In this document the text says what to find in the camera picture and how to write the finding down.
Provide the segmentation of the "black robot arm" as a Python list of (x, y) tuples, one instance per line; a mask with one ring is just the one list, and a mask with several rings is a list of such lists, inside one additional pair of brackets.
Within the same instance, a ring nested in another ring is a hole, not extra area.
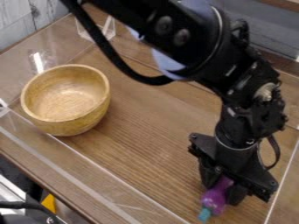
[(278, 73), (249, 44), (248, 23), (230, 20), (204, 0), (87, 0), (127, 26), (137, 38), (177, 64), (158, 76), (142, 76), (119, 58), (77, 0), (59, 0), (117, 69), (152, 86), (194, 81), (221, 99), (212, 135), (189, 135), (206, 188), (228, 181), (225, 201), (249, 195), (269, 200), (277, 182), (260, 158), (261, 141), (273, 141), (288, 117)]

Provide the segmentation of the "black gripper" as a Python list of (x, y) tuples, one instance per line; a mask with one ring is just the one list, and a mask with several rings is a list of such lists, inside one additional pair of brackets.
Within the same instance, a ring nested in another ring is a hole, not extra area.
[(225, 143), (225, 138), (200, 133), (189, 134), (189, 153), (198, 159), (200, 182), (210, 189), (221, 177), (233, 181), (226, 192), (226, 202), (236, 206), (246, 196), (269, 201), (277, 189), (277, 181), (258, 156), (258, 142), (246, 148)]

